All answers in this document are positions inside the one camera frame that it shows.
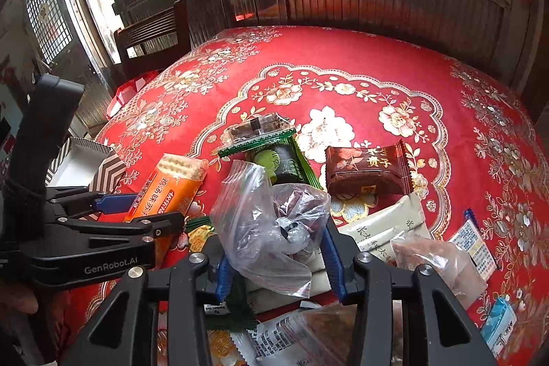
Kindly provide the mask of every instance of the bolt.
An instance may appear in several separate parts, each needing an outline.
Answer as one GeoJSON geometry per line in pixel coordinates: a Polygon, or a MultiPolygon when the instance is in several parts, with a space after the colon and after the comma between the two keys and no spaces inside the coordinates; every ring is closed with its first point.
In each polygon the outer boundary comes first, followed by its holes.
{"type": "Polygon", "coordinates": [[[431,276],[433,274],[433,267],[429,264],[421,264],[419,266],[419,272],[425,276],[431,276]]]}
{"type": "Polygon", "coordinates": [[[200,264],[201,262],[204,262],[204,259],[206,259],[206,257],[202,253],[193,253],[189,256],[191,264],[200,264]]]}
{"type": "Polygon", "coordinates": [[[374,256],[367,251],[361,251],[359,254],[356,255],[356,258],[359,260],[359,262],[364,262],[365,264],[367,264],[373,261],[374,256]]]}
{"type": "Polygon", "coordinates": [[[143,274],[143,269],[141,267],[132,267],[128,270],[128,276],[131,278],[138,278],[143,274]]]}

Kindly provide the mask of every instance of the open box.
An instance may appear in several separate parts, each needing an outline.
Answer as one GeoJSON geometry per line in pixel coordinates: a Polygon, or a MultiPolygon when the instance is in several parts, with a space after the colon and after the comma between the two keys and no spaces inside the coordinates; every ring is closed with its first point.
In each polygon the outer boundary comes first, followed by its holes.
{"type": "MultiPolygon", "coordinates": [[[[90,191],[111,193],[126,172],[114,149],[91,140],[69,138],[51,162],[46,186],[89,186],[90,191]]],[[[99,214],[87,218],[97,220],[99,214]]]]}

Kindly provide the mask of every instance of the table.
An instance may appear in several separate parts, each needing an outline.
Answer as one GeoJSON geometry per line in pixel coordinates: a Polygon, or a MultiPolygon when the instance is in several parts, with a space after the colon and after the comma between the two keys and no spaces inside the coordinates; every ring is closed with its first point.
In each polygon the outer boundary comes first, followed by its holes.
{"type": "MultiPolygon", "coordinates": [[[[506,297],[517,325],[499,362],[526,364],[549,329],[547,159],[521,103],[487,75],[432,50],[368,33],[313,27],[227,30],[174,63],[100,132],[128,166],[118,191],[139,191],[165,152],[206,158],[189,216],[205,215],[229,158],[212,155],[224,128],[270,112],[294,120],[319,178],[325,149],[404,139],[414,189],[433,237],[448,239],[476,213],[500,270],[469,309],[481,325],[506,297]]],[[[341,225],[375,200],[334,202],[341,225]]],[[[112,217],[120,220],[121,216],[112,217]]],[[[181,256],[176,247],[166,265],[181,256]]],[[[72,338],[114,282],[72,292],[72,338]]]]}

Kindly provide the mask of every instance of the wooden chair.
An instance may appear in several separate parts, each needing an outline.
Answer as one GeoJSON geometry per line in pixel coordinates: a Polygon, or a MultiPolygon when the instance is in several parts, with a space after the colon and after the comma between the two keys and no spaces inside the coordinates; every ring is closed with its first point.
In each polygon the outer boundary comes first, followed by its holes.
{"type": "Polygon", "coordinates": [[[190,52],[189,25],[185,0],[178,0],[170,9],[114,32],[126,80],[153,70],[164,70],[190,52]],[[177,33],[177,44],[155,53],[130,58],[127,49],[150,39],[177,33]]]}

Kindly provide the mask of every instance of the blue gripper pad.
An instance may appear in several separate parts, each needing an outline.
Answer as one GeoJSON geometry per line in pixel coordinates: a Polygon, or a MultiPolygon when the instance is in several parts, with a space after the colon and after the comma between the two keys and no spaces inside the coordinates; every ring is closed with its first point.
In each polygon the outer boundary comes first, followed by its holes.
{"type": "Polygon", "coordinates": [[[339,260],[334,241],[331,239],[330,232],[327,228],[324,229],[324,234],[320,241],[320,251],[322,252],[322,258],[324,259],[331,290],[337,295],[341,302],[347,297],[343,279],[343,266],[339,260]]]}
{"type": "Polygon", "coordinates": [[[130,209],[137,194],[106,194],[95,199],[93,207],[104,214],[124,213],[130,209]]]}
{"type": "Polygon", "coordinates": [[[231,291],[233,285],[234,269],[229,263],[227,256],[223,255],[219,262],[218,286],[215,289],[215,295],[219,302],[223,302],[231,291]]]}

